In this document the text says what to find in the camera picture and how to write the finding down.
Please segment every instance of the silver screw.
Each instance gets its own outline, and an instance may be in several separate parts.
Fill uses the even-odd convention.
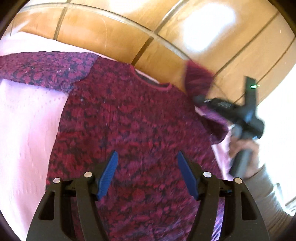
[[[54,179],[54,183],[55,183],[55,184],[59,183],[60,181],[61,181],[61,179],[60,179],[59,177],[56,177],[56,178]]]
[[[204,172],[204,177],[211,177],[212,174],[210,172]]]
[[[84,174],[84,177],[91,177],[92,176],[92,173],[91,172],[86,172],[85,174]]]
[[[235,181],[236,183],[238,183],[238,184],[241,184],[241,183],[242,183],[242,179],[240,179],[239,177],[237,177],[234,181]]]

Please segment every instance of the blue rubber tip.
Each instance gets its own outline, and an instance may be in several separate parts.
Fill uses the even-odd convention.
[[[189,194],[191,196],[193,196],[195,200],[197,200],[198,199],[198,191],[197,191],[196,178],[194,177],[182,152],[180,152],[180,151],[178,152],[177,159],[178,159],[178,165],[179,165],[180,171],[181,171],[184,181],[186,183]]]
[[[101,200],[101,198],[107,194],[107,191],[109,189],[109,186],[114,176],[117,165],[118,165],[118,153],[115,151],[110,157],[110,160],[99,180],[99,183],[98,183],[99,191],[97,193],[98,200]]]

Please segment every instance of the person's arm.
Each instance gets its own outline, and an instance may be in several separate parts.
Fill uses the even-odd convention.
[[[243,178],[244,182],[260,210],[270,239],[275,240],[287,228],[292,216],[288,215],[280,205],[265,165],[260,166],[258,159],[259,145],[256,142],[232,138],[229,156],[234,157],[240,150],[244,149],[253,151],[245,178]]]

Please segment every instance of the neckline trim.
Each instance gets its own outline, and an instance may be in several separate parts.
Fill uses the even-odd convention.
[[[131,68],[131,72],[133,74],[134,77],[136,77],[137,79],[139,79],[140,81],[142,81],[144,84],[154,88],[154,89],[157,89],[157,90],[160,90],[160,91],[169,91],[171,88],[172,88],[172,84],[171,83],[168,83],[167,84],[164,84],[164,85],[167,85],[167,86],[164,86],[163,84],[158,84],[157,82],[155,82],[155,84],[157,85],[152,85],[150,83],[148,83],[147,81],[143,80],[142,78],[140,78],[137,73],[136,73],[136,70],[135,70],[135,67],[130,65],[130,68]]]

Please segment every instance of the shirt sleeve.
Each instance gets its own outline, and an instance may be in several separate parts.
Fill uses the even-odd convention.
[[[293,217],[283,210],[265,165],[257,174],[244,182],[260,210],[270,239],[275,240],[289,225]]]

